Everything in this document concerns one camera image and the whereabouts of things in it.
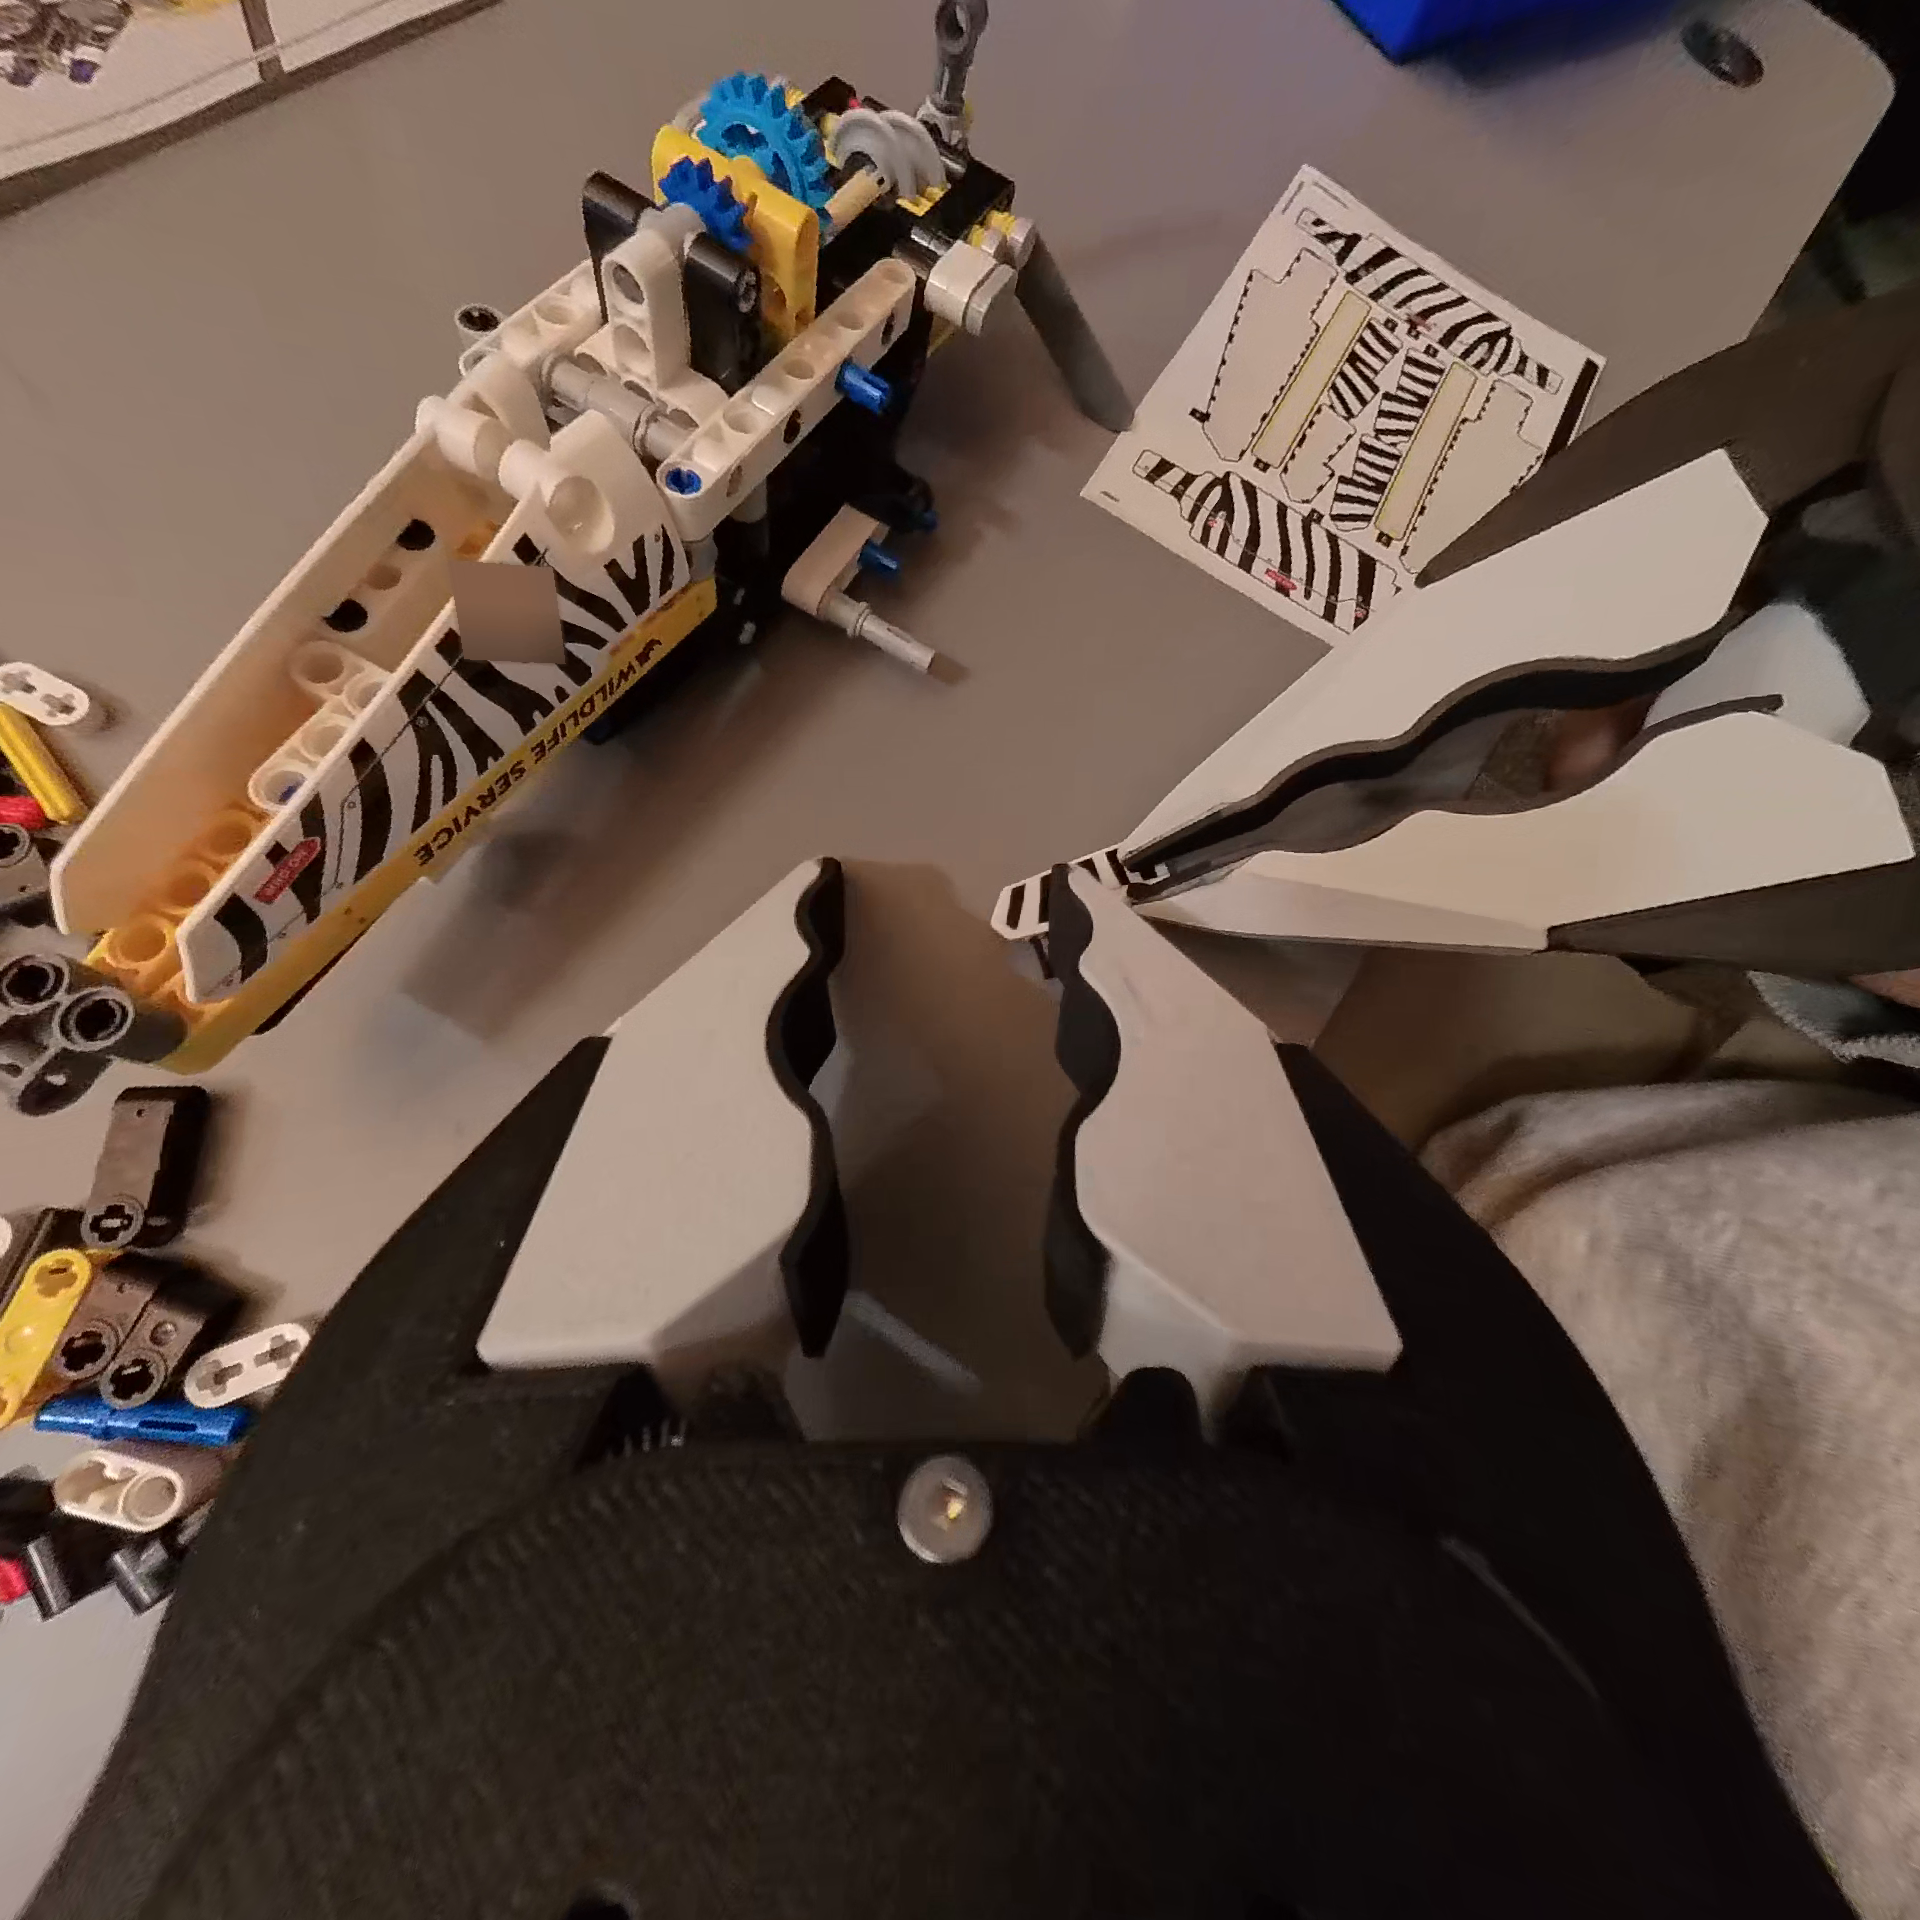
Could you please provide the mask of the zebra striped lego helicopter model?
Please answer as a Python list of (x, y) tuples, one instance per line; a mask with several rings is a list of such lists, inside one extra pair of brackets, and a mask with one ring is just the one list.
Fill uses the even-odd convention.
[(1017, 185), (973, 153), (987, 4), (938, 4), (917, 109), (737, 70), (665, 123), (648, 185), (591, 172), (586, 257), (468, 304), (459, 378), (97, 802), (23, 788), (4, 916), (4, 1103), (50, 1118), (127, 1062), (208, 1071), (273, 1025), (688, 638), (785, 607), (931, 674), (855, 596), (936, 526), (897, 441), (934, 348), (1020, 304), (1077, 408), (1133, 408)]

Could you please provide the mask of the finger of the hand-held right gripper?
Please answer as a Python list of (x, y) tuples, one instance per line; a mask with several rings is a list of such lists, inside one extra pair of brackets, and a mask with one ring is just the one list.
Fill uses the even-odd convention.
[(1518, 714), (1657, 689), (1717, 635), (1769, 529), (1715, 452), (1400, 598), (1124, 841), (1135, 876), (1353, 844), (1462, 797)]
[(1161, 925), (1361, 948), (1913, 957), (1917, 849), (1884, 763), (1732, 703), (1572, 795), (1449, 805), (1143, 895)]

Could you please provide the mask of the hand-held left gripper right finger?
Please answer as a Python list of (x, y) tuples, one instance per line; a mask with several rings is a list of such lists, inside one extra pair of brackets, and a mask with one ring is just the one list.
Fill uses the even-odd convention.
[(1266, 1368), (1386, 1373), (1402, 1336), (1282, 1046), (1119, 892), (1048, 881), (1073, 1087), (1043, 1234), (1045, 1303), (1112, 1382), (1184, 1377), (1224, 1414)]

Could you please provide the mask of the pile of loose lego pieces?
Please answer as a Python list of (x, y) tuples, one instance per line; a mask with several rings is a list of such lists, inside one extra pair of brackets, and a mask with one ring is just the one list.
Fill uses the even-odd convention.
[[(4, 1110), (57, 1118), (120, 1066), (162, 1067), (208, 1039), (180, 932), (238, 865), (312, 758), (264, 765), (159, 865), (87, 955), (4, 960)], [(118, 1590), (134, 1612), (171, 1593), (248, 1405), (301, 1356), (301, 1322), (229, 1340), (233, 1282), (180, 1254), (206, 1185), (219, 1097), (164, 1069), (122, 1087), (80, 1206), (4, 1229), (4, 1428), (83, 1442), (55, 1475), (4, 1479), (4, 1604), (57, 1619)]]

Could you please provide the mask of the small zebra striped sticker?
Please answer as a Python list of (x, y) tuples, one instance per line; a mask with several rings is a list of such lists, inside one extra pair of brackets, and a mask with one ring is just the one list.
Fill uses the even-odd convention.
[[(1161, 876), (1157, 869), (1143, 870), (1129, 863), (1119, 842), (1077, 856), (1062, 865), (1085, 874), (1098, 888), (1129, 897), (1136, 897), (1142, 888)], [(1040, 943), (1047, 937), (1055, 876), (1055, 869), (1047, 869), (1001, 892), (989, 923), (1004, 941)]]

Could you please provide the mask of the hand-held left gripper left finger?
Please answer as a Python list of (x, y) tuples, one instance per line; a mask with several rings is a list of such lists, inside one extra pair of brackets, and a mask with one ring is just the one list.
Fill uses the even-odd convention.
[(823, 1357), (850, 1224), (815, 1092), (837, 1045), (844, 874), (811, 858), (618, 1018), (477, 1342), (496, 1373)]

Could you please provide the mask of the zebra sticker sheet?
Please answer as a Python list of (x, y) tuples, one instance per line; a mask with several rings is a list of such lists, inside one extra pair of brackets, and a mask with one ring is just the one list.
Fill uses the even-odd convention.
[(1331, 649), (1572, 440), (1604, 369), (1303, 165), (1084, 498)]

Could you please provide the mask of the open instruction booklet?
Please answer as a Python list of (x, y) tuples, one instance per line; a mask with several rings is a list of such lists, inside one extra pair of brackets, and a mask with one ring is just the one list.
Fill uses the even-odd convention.
[(2, 213), (484, 9), (482, 2), (6, 2)]

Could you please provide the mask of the blue plastic bin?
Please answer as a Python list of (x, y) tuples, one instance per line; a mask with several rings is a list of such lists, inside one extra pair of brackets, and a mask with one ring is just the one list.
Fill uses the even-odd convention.
[(1527, 2), (1339, 2), (1391, 62), (1407, 63), (1486, 41)]

